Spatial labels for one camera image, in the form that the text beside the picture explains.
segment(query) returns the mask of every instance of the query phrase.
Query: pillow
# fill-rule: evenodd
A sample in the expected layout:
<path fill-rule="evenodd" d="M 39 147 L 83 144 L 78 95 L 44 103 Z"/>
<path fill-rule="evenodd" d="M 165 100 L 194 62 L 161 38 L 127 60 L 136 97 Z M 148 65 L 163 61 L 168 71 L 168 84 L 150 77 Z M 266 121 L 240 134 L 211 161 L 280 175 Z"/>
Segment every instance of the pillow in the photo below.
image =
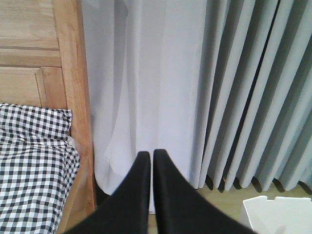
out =
<path fill-rule="evenodd" d="M 72 111 L 0 102 L 0 129 L 12 134 L 67 139 Z"/>

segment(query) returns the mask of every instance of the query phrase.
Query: wooden panel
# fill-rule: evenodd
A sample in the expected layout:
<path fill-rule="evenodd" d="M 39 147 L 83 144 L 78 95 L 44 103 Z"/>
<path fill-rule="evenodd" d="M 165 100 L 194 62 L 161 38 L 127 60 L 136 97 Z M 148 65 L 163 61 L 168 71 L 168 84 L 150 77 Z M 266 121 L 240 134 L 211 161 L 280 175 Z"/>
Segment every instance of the wooden panel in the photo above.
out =
<path fill-rule="evenodd" d="M 61 67 L 59 51 L 0 49 L 1 66 Z"/>
<path fill-rule="evenodd" d="M 41 106 L 38 68 L 0 67 L 0 102 Z"/>
<path fill-rule="evenodd" d="M 66 93 L 61 68 L 42 67 L 42 77 L 47 98 L 46 106 L 54 109 L 66 109 Z"/>
<path fill-rule="evenodd" d="M 1 0 L 0 36 L 57 39 L 51 0 Z"/>
<path fill-rule="evenodd" d="M 87 214 L 95 208 L 93 141 L 84 31 L 81 2 L 54 0 L 59 49 L 66 91 L 67 107 L 73 110 L 72 137 L 79 145 L 79 155 L 89 161 L 88 191 L 85 202 Z"/>
<path fill-rule="evenodd" d="M 59 50 L 57 39 L 19 39 L 19 38 L 0 38 L 0 48 L 34 48 Z"/>

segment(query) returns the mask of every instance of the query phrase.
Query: wooden headboard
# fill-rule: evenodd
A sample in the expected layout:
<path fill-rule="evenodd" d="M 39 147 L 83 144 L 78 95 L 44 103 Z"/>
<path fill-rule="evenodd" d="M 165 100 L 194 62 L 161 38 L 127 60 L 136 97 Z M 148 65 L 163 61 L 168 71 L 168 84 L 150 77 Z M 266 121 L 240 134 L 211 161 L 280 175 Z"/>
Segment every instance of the wooden headboard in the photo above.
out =
<path fill-rule="evenodd" d="M 79 0 L 0 0 L 0 102 L 73 111 L 71 136 L 82 166 L 80 181 L 74 183 L 79 196 L 70 195 L 67 203 L 73 204 L 70 212 L 82 212 L 81 218 L 93 212 L 93 142 Z"/>

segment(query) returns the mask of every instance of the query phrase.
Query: bedpost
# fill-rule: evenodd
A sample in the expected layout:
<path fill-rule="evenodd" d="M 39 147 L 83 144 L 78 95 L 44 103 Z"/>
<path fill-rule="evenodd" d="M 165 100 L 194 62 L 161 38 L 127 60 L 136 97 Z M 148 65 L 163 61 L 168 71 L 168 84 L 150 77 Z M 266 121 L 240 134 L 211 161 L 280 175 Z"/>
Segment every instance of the bedpost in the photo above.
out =
<path fill-rule="evenodd" d="M 91 111 L 85 57 L 84 31 L 81 1 L 54 0 L 54 14 L 61 55 L 62 72 L 66 92 L 67 108 L 73 110 L 71 135 L 77 142 L 81 160 L 86 162 L 84 175 L 86 180 L 77 191 L 86 196 L 81 204 L 86 215 L 95 209 L 95 179 L 93 167 L 93 140 L 91 129 Z"/>

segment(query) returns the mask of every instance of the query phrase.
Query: bed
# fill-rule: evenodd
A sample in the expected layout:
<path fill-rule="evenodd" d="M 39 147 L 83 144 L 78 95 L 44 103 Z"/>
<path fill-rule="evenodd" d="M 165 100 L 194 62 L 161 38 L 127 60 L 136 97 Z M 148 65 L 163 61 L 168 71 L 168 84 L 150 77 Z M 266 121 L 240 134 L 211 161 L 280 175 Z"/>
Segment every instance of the bed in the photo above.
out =
<path fill-rule="evenodd" d="M 69 109 L 80 168 L 57 233 L 95 209 L 93 142 L 81 2 L 0 0 L 0 102 Z"/>

